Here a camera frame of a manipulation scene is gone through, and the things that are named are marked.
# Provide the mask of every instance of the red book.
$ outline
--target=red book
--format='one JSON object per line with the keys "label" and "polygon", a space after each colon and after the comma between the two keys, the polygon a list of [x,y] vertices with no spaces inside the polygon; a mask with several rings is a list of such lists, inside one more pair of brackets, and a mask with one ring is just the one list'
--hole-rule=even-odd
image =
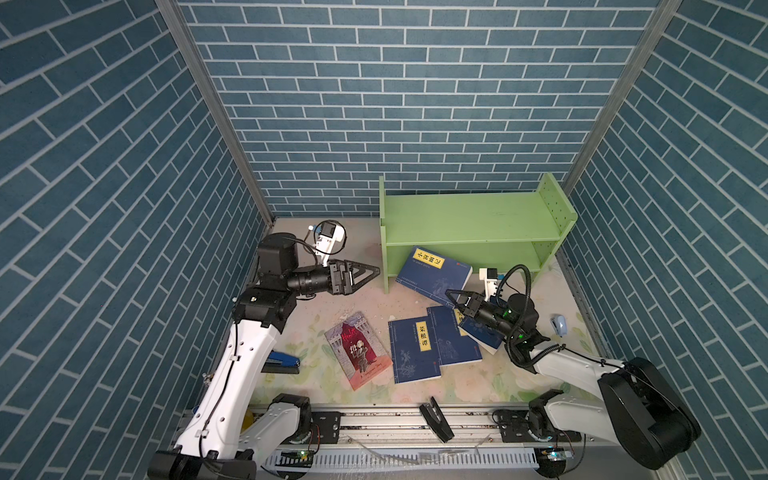
{"label": "red book", "polygon": [[392,359],[362,312],[336,324],[326,332],[326,339],[352,390],[357,390],[392,365]]}

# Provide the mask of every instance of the book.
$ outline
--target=book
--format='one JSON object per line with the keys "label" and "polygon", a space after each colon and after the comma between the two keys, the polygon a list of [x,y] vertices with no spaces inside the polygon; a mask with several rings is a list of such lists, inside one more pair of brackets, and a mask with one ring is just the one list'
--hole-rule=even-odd
{"label": "book", "polygon": [[466,332],[478,345],[488,350],[491,354],[496,353],[499,346],[504,342],[504,336],[474,319],[467,316],[462,317],[462,320],[458,323],[459,329]]}
{"label": "book", "polygon": [[357,390],[392,365],[392,358],[362,312],[354,313],[326,331],[326,339],[352,390]]}
{"label": "book", "polygon": [[464,319],[464,316],[457,309],[447,306],[430,306],[427,314],[435,329],[441,365],[458,365],[482,360],[477,342],[458,327],[458,323]]}
{"label": "book", "polygon": [[389,341],[395,383],[440,377],[440,352],[428,316],[389,322]]}
{"label": "book", "polygon": [[472,266],[431,250],[413,247],[395,281],[453,308],[446,290],[461,290],[472,275]]}

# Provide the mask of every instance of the blue book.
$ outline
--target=blue book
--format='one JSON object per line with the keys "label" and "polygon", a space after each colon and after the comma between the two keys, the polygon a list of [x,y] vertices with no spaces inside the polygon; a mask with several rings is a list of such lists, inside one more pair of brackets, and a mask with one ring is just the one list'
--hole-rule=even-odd
{"label": "blue book", "polygon": [[440,377],[440,352],[428,316],[389,322],[395,383]]}
{"label": "blue book", "polygon": [[459,322],[458,327],[491,354],[496,353],[496,350],[498,350],[499,346],[504,342],[504,336],[501,333],[480,322],[476,322],[474,319],[467,316],[464,316],[462,321]]}
{"label": "blue book", "polygon": [[467,332],[458,327],[464,316],[447,306],[430,306],[427,309],[432,326],[435,327],[437,350],[442,365],[479,362],[482,360],[480,347]]}
{"label": "blue book", "polygon": [[413,247],[395,281],[453,308],[445,291],[462,290],[470,275],[472,266],[467,263],[457,262],[421,247]]}

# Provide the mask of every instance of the green bookshelf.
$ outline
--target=green bookshelf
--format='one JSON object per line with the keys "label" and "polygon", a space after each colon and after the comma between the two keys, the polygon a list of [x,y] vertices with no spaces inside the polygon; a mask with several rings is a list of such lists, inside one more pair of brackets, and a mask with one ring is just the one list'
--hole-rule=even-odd
{"label": "green bookshelf", "polygon": [[379,177],[384,291],[415,245],[479,268],[518,263],[534,278],[576,223],[576,210],[552,174],[535,192],[387,195]]}

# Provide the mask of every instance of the blue brick wallpaper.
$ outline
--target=blue brick wallpaper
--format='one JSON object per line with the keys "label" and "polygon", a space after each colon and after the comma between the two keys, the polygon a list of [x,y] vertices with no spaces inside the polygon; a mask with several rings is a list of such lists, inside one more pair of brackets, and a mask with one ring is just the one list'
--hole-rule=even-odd
{"label": "blue brick wallpaper", "polygon": [[0,478],[143,478],[262,229],[152,0],[0,2]]}
{"label": "blue brick wallpaper", "polygon": [[703,427],[688,478],[768,477],[768,2],[684,0],[571,200],[565,251],[620,358]]}
{"label": "blue brick wallpaper", "polygon": [[181,4],[275,213],[375,216],[562,179],[657,0]]}

